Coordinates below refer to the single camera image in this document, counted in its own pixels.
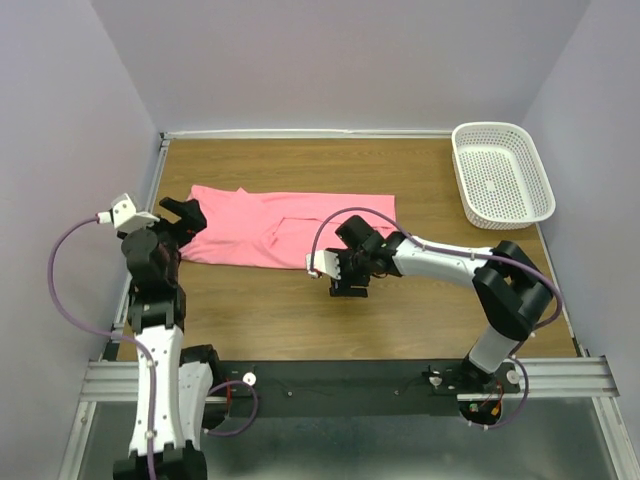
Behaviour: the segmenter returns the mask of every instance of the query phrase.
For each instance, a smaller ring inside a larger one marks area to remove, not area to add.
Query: robotic arm
[[[180,219],[171,223],[140,212],[128,195],[99,215],[102,223],[113,223],[123,239],[121,250],[132,276],[127,321],[155,361],[152,382],[151,369],[138,350],[136,423],[129,458],[115,462],[113,478],[148,478],[147,453],[153,445],[158,478],[205,480],[206,462],[200,451],[204,406],[211,387],[224,379],[211,345],[182,349],[186,295],[178,283],[178,267],[180,248],[207,223],[196,200],[165,198],[160,205]],[[153,432],[147,431],[150,408]]]
[[[487,315],[489,326],[471,348],[457,372],[456,383],[468,389],[490,384],[494,374],[521,343],[527,340],[552,293],[535,276],[522,269],[495,260],[477,258],[493,255],[510,258],[537,270],[529,257],[512,242],[501,242],[495,248],[464,248],[427,242],[401,232],[386,239],[354,215],[336,230],[346,249],[316,252],[312,276],[316,272],[331,277],[331,296],[367,297],[371,276],[422,275],[474,288]],[[416,245],[444,247],[465,252],[457,257],[426,250]],[[310,270],[307,255],[307,270]],[[437,376],[431,377],[441,381]]]

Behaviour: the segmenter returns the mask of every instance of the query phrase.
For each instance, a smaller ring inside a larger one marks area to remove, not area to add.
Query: cable
[[[502,397],[504,396],[504,389],[502,388],[502,384],[501,384],[500,382],[498,382],[498,385],[497,385],[497,386],[498,386],[498,392],[500,393],[500,398],[498,398],[498,403],[500,403],[500,401],[502,400]],[[489,402],[491,401],[491,399],[493,398],[493,394],[494,394],[494,393],[496,393],[496,392],[493,392],[493,391],[492,391],[492,392],[489,394],[489,396],[485,399],[485,401],[484,401],[484,402],[482,402],[482,403],[480,404],[480,406],[479,406],[478,408],[482,408],[482,407],[484,407],[487,403],[489,403]]]
[[[100,330],[99,328],[95,328],[88,323],[84,323],[77,318],[75,318],[71,313],[69,313],[60,302],[60,298],[58,297],[58,293],[56,292],[56,286],[53,279],[53,267],[56,260],[56,254],[58,253],[58,249],[62,242],[64,242],[69,235],[75,232],[80,227],[87,225],[89,223],[97,223],[98,217],[88,218],[86,220],[82,220],[81,222],[76,223],[71,228],[69,228],[66,232],[64,232],[60,238],[54,243],[53,248],[51,249],[51,253],[49,254],[49,262],[47,263],[47,285],[49,286],[49,295],[51,296],[51,300],[55,305],[60,315],[62,315],[69,323],[74,325],[88,333],[93,333],[94,335],[101,335],[103,337],[107,337],[114,340],[121,340],[124,342],[129,342],[134,344],[138,350],[140,350],[145,358],[147,359],[147,364],[149,366],[149,415],[147,417],[147,431],[153,432],[154,425],[153,420],[155,417],[155,407],[156,407],[156,367],[153,363],[153,357],[151,356],[151,352],[145,347],[142,343],[132,337],[128,337],[126,335],[122,335],[119,333],[109,332],[107,330]],[[156,468],[153,462],[153,437],[147,440],[147,468],[149,470],[149,480],[158,480],[156,475]]]
[[[253,421],[256,419],[258,415],[258,394],[256,393],[255,388],[253,388],[248,383],[243,382],[242,380],[230,380],[228,382],[221,383],[220,385],[216,385],[211,390],[209,390],[209,395],[213,395],[220,390],[226,389],[227,387],[231,387],[232,385],[242,385],[243,387],[247,387],[249,392],[251,392],[251,396],[253,397],[253,409],[251,410],[251,414],[247,421],[241,426],[236,428],[235,430],[231,430],[228,432],[218,432],[216,430],[205,430],[205,433],[212,437],[235,437],[236,435],[240,435],[247,428],[251,426]]]
[[[338,215],[341,215],[341,214],[347,213],[347,212],[355,212],[355,211],[368,212],[368,213],[371,213],[373,215],[377,215],[378,217],[382,218],[383,220],[386,220],[391,225],[393,225],[395,228],[397,228],[398,231],[400,233],[402,233],[407,238],[407,240],[409,240],[411,243],[413,243],[415,246],[421,248],[422,250],[429,250],[431,252],[442,253],[442,254],[445,254],[445,255],[453,255],[455,257],[479,258],[481,260],[489,260],[489,261],[500,262],[500,263],[504,263],[504,264],[507,264],[507,265],[515,266],[515,267],[520,268],[521,270],[525,271],[526,273],[528,273],[530,275],[533,275],[538,280],[540,280],[545,285],[545,287],[547,287],[551,291],[553,296],[556,298],[556,309],[555,309],[555,311],[546,320],[538,322],[538,324],[534,327],[534,330],[538,330],[538,329],[540,329],[542,327],[545,327],[545,326],[549,325],[556,318],[558,318],[560,316],[560,314],[562,313],[562,306],[564,305],[564,300],[562,298],[562,293],[560,293],[560,290],[558,289],[558,287],[556,287],[555,284],[551,280],[549,280],[545,275],[540,273],[535,268],[532,268],[529,265],[525,265],[522,262],[518,262],[517,260],[513,260],[511,258],[500,257],[498,255],[487,255],[487,254],[484,254],[484,253],[471,254],[471,253],[468,253],[468,252],[461,252],[461,251],[458,251],[458,250],[451,250],[449,248],[436,247],[436,246],[433,246],[433,245],[424,244],[424,243],[419,242],[418,240],[416,240],[407,230],[405,230],[398,222],[396,222],[392,218],[390,218],[390,217],[386,216],[385,214],[380,213],[380,212],[378,212],[378,211],[376,211],[376,210],[374,210],[372,208],[367,208],[367,207],[343,208],[343,209],[338,210],[337,212],[334,212],[331,215],[329,215],[320,224],[320,227],[318,228],[318,231],[316,232],[316,236],[313,239],[313,244],[312,244],[312,247],[311,247],[311,257],[309,259],[309,270],[308,270],[309,272],[314,272],[313,265],[314,265],[314,260],[315,260],[315,257],[316,257],[316,248],[318,247],[318,240],[320,239],[320,234],[322,233],[322,230],[324,230],[324,227],[326,227],[327,224],[329,223],[329,221],[331,221],[333,218],[337,217]],[[516,345],[516,347],[511,351],[511,354],[512,355],[515,354],[520,349],[520,347],[522,346],[523,343],[524,342],[520,342],[518,345]]]
[[[518,417],[518,415],[522,413],[522,410],[524,410],[524,406],[526,405],[529,398],[529,375],[527,374],[527,369],[524,368],[524,364],[520,360],[518,360],[516,357],[511,357],[509,360],[518,365],[518,367],[520,367],[520,370],[522,370],[522,377],[524,378],[524,390],[522,391],[522,399],[520,399],[520,403],[513,411],[513,413],[511,413],[511,415],[509,415],[505,420],[501,420],[493,425],[479,425],[477,423],[473,425],[478,425],[479,427],[485,428],[487,430],[501,428],[513,422],[516,417]]]

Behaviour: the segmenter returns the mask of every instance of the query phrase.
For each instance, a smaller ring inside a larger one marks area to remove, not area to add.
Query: pink t-shirt
[[[393,195],[333,193],[247,193],[194,185],[189,198],[200,202],[207,228],[182,249],[193,262],[268,268],[305,268],[305,256],[322,221],[337,210],[368,207],[395,220]],[[338,215],[324,228],[318,250],[345,248],[336,228],[360,215],[383,236],[395,229],[366,212]]]

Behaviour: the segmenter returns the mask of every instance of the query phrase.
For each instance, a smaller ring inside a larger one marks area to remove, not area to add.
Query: wooden surface
[[[409,231],[464,246],[513,240],[549,273],[535,227],[496,232],[467,221],[449,140],[174,140],[157,198],[185,199],[192,184],[392,194]],[[187,292],[185,346],[211,343],[222,359],[462,357],[487,326],[474,291],[427,278],[372,279],[368,299],[330,298],[328,279],[314,281],[304,271],[183,262],[180,283]],[[575,356],[564,318],[538,332],[521,355]],[[129,345],[120,359],[134,359]]]

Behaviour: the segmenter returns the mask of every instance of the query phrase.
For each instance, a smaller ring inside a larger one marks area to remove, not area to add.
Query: purple wall
[[[558,203],[543,231],[578,339],[606,354],[640,454],[640,3],[594,2],[526,116]]]
[[[161,131],[521,122],[588,0],[93,0]]]
[[[148,188],[157,134],[88,1],[4,2],[0,37],[0,478],[51,480],[104,341],[54,310],[47,256],[72,223]],[[118,243],[87,227],[56,271],[68,308],[105,328],[124,278]]]

